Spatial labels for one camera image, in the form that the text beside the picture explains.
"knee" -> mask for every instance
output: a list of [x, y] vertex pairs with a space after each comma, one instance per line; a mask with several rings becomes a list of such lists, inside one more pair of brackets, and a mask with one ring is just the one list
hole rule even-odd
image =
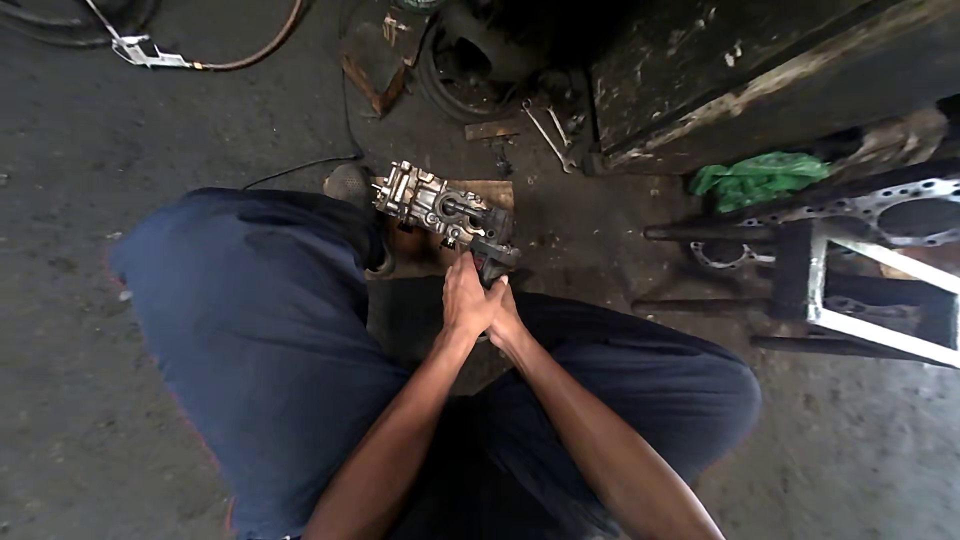
[[730, 435], [739, 440], [754, 426], [763, 405], [759, 381], [750, 367], [737, 361], [730, 362], [718, 384], [722, 388], [724, 402], [724, 406], [720, 407], [723, 424]]

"shoe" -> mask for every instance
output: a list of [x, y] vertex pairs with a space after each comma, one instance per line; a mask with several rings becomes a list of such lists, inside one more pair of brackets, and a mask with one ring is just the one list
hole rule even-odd
[[370, 175], [356, 163], [340, 165], [324, 180], [324, 195], [350, 203], [367, 213], [373, 201]]
[[[333, 169], [330, 176], [324, 180], [324, 195], [350, 203], [374, 223], [378, 222], [379, 212], [372, 205], [373, 187], [370, 184], [370, 175], [360, 165], [345, 163]], [[383, 245], [383, 259], [368, 266], [367, 271], [374, 276], [382, 277], [393, 273], [396, 263], [383, 234], [379, 234], [378, 237]]]

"wrench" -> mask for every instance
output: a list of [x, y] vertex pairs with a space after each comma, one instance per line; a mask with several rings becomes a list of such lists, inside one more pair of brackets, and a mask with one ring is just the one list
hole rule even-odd
[[543, 126], [540, 125], [540, 122], [537, 121], [537, 118], [530, 112], [530, 100], [523, 100], [523, 111], [527, 113], [527, 116], [530, 116], [530, 119], [533, 120], [534, 125], [537, 126], [537, 129], [540, 130], [540, 134], [543, 135], [543, 138], [550, 144], [550, 148], [553, 148], [553, 153], [557, 155], [557, 158], [560, 158], [560, 163], [564, 166], [565, 173], [572, 173], [573, 169], [576, 168], [576, 163], [570, 158], [567, 158], [560, 153], [560, 150], [557, 148], [557, 145], [553, 143], [553, 140], [550, 139], [550, 135], [546, 134], [546, 131], [543, 130]]
[[564, 146], [573, 144], [573, 141], [566, 136], [564, 127], [560, 125], [560, 118], [558, 118], [557, 114], [553, 111], [553, 107], [547, 107], [546, 110], [550, 113], [550, 117], [553, 118], [553, 125], [557, 126], [557, 131], [560, 132], [560, 138], [564, 140]]

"dark blue pants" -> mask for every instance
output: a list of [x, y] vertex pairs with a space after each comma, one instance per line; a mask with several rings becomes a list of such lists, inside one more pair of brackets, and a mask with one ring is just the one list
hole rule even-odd
[[[361, 212], [316, 194], [204, 189], [110, 257], [164, 380], [235, 494], [240, 538], [297, 536], [409, 372], [366, 330]], [[722, 348], [578, 302], [517, 294], [536, 339], [685, 479], [753, 424], [756, 379]], [[394, 538], [615, 533], [510, 372], [452, 400]]]

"green cloth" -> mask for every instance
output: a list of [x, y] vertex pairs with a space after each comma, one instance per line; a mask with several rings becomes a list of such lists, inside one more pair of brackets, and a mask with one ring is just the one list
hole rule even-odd
[[793, 195], [830, 174], [830, 167], [808, 154], [771, 152], [730, 167], [707, 165], [697, 172], [690, 192], [717, 197], [717, 211], [725, 213], [749, 205]]

